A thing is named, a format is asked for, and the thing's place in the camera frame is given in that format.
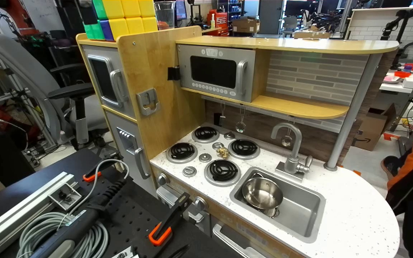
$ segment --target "shoe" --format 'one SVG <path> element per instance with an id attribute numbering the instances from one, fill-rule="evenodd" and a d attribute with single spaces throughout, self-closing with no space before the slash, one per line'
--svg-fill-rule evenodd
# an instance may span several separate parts
<path id="1" fill-rule="evenodd" d="M 396 176 L 398 174 L 399 163 L 400 161 L 398 157 L 388 156 L 382 160 L 380 166 L 386 173 Z"/>

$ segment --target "toy kitchen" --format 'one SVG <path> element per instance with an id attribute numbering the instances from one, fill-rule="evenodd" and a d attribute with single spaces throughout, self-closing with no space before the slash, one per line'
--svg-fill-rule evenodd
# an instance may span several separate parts
<path id="1" fill-rule="evenodd" d="M 340 166 L 395 41 L 202 36 L 200 27 L 77 36 L 134 182 L 245 258 L 384 257 L 384 198 Z"/>

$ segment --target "yellow block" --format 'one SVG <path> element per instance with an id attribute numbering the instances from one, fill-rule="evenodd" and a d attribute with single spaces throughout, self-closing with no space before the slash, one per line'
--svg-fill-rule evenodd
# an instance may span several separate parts
<path id="1" fill-rule="evenodd" d="M 108 19 L 123 18 L 123 8 L 120 0 L 103 0 L 103 6 Z"/>
<path id="2" fill-rule="evenodd" d="M 141 11 L 141 17 L 156 16 L 153 0 L 138 0 L 139 10 Z"/>
<path id="3" fill-rule="evenodd" d="M 157 28 L 157 20 L 155 17 L 144 17 L 142 18 L 143 20 L 143 26 L 144 26 L 144 31 L 145 32 L 151 32 L 151 31 L 158 31 L 159 29 Z"/>
<path id="4" fill-rule="evenodd" d="M 109 20 L 109 26 L 115 41 L 118 41 L 119 36 L 128 35 L 127 21 L 124 18 Z"/>
<path id="5" fill-rule="evenodd" d="M 122 0 L 122 7 L 125 18 L 141 16 L 138 0 Z"/>
<path id="6" fill-rule="evenodd" d="M 126 18 L 128 33 L 139 34 L 144 33 L 143 19 L 141 17 Z"/>

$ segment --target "blue block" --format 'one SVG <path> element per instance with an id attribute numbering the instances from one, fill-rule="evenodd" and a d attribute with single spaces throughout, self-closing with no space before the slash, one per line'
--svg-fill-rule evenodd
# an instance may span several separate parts
<path id="1" fill-rule="evenodd" d="M 107 41 L 114 41 L 113 32 L 111 31 L 111 27 L 109 26 L 109 21 L 104 20 L 100 21 L 101 29 L 103 30 L 103 34 L 105 35 L 105 39 Z"/>

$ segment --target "speckled countertop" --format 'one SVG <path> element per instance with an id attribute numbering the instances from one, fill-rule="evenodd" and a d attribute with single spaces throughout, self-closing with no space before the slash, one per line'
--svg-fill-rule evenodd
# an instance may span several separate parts
<path id="1" fill-rule="evenodd" d="M 212 127 L 221 133 L 216 142 L 222 142 L 227 147 L 233 141 L 224 139 L 222 134 L 228 132 L 227 130 Z M 252 139 L 261 147 L 261 153 L 257 158 L 251 160 L 228 158 L 239 166 L 241 176 L 251 167 L 274 172 L 277 164 L 280 161 L 284 162 L 285 157 L 290 153 L 283 148 L 237 132 L 234 134 L 236 139 Z M 212 143 L 194 142 L 191 134 L 183 137 L 179 142 L 189 142 L 197 147 L 199 155 L 209 153 L 213 159 L 218 159 Z M 198 157 L 189 163 L 174 164 L 167 160 L 164 151 L 154 157 L 151 164 L 208 196 L 247 222 L 265 229 L 274 238 L 306 257 L 393 258 L 397 253 L 400 233 L 395 215 L 377 190 L 351 170 L 338 168 L 337 171 L 331 172 L 323 168 L 322 161 L 313 160 L 310 172 L 299 184 L 323 195 L 326 198 L 326 206 L 315 242 L 305 243 L 231 201 L 229 194 L 235 185 L 218 187 L 208 183 L 203 173 L 207 163 L 200 162 Z M 187 166 L 195 167 L 197 174 L 193 177 L 185 177 L 182 169 Z"/>

